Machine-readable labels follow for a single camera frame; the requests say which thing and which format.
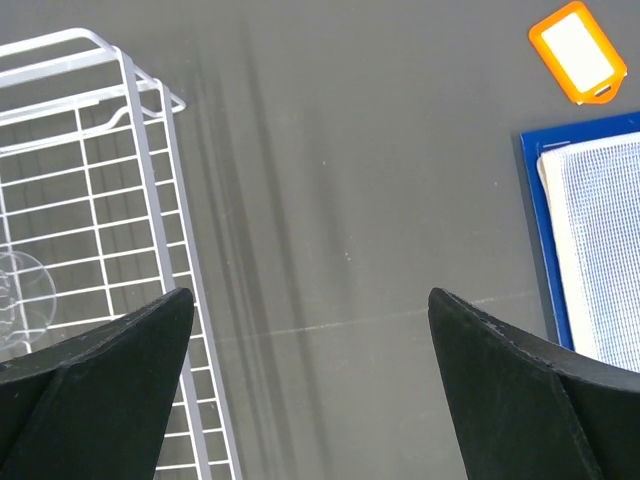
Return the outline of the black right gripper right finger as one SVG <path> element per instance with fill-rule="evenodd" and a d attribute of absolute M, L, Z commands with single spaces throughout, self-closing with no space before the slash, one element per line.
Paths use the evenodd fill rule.
<path fill-rule="evenodd" d="M 470 479 L 636 479 L 639 375 L 434 288 L 428 319 Z"/>

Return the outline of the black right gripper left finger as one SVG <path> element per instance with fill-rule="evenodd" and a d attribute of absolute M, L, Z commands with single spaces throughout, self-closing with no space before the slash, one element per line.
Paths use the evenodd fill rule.
<path fill-rule="evenodd" d="M 193 317 L 192 292 L 176 288 L 3 362 L 2 478 L 153 478 Z"/>

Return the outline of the clear glass cup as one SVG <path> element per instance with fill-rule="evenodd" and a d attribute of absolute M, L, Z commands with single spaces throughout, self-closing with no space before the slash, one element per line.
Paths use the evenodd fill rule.
<path fill-rule="evenodd" d="M 30 254 L 2 251 L 1 350 L 39 340 L 56 310 L 56 288 L 45 266 Z"/>

